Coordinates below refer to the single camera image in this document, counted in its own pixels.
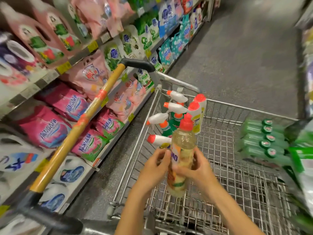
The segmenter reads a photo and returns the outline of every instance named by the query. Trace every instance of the shopping cart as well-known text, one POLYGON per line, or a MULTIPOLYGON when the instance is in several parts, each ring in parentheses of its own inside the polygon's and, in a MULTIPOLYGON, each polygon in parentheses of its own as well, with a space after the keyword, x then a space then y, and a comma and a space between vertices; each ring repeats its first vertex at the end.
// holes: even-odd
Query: shopping cart
MULTIPOLYGON (((165 94, 174 86, 183 90, 200 93, 200 89, 188 83, 171 78, 163 73, 151 74, 156 84, 151 107, 141 128, 135 148, 131 154, 121 182, 107 208, 107 221, 78 220, 76 218, 51 213, 37 205, 42 192, 54 173, 65 159, 66 154, 84 130, 92 115, 100 107, 107 93, 114 85, 125 67, 143 68, 149 72, 154 67, 147 62, 123 59, 105 84, 99 95, 92 102, 83 117, 73 127, 63 144, 58 148, 49 164, 30 187, 28 193, 16 206, 19 213, 41 224, 57 229, 65 234, 113 234, 120 218, 127 195, 136 182, 144 163, 155 148, 146 139, 149 134, 161 134, 158 126, 147 126, 147 119, 156 112, 166 112, 163 102, 170 98, 165 94)), ((189 104, 194 96, 186 94, 189 104)), ((209 159, 211 166, 224 188, 231 194, 245 213, 251 217, 266 234, 294 234, 296 231, 287 218, 292 213, 287 202, 286 187, 279 182, 274 171, 263 167, 251 166, 236 160, 234 144, 239 128, 247 118, 272 118, 274 122, 288 125, 295 119, 235 106, 207 99, 205 120, 198 137, 198 147, 209 159)), ((180 235, 192 234, 227 234, 217 209, 204 201, 193 183, 183 198, 172 197, 166 190, 166 176, 152 191, 145 209, 145 227, 149 234, 166 232, 180 235)))

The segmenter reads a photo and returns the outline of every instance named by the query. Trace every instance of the shopping cart handle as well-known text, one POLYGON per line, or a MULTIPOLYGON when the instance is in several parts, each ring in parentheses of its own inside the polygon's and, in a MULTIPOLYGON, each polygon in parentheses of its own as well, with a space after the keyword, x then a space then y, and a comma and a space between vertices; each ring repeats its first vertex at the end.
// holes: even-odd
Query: shopping cart handle
POLYGON ((152 65, 152 63, 150 63, 148 61, 145 61, 145 60, 123 58, 120 61, 120 63, 124 64, 125 67, 144 69, 144 70, 146 70, 149 73, 155 71, 155 67, 152 65))
POLYGON ((48 208, 39 206, 37 203, 41 195, 41 193, 28 191, 18 203, 17 212, 63 234, 80 234, 82 232, 83 223, 79 219, 51 212, 48 208))

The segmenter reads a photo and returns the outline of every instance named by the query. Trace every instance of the floor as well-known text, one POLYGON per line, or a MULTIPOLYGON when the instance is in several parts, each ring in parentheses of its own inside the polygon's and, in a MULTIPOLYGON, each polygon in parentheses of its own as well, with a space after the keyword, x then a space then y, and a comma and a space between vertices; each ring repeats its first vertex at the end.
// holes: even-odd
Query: floor
MULTIPOLYGON (((222 0, 169 75, 208 98, 296 118, 298 0, 222 0)), ((147 108, 107 156, 67 215, 104 220, 134 148, 147 108)))

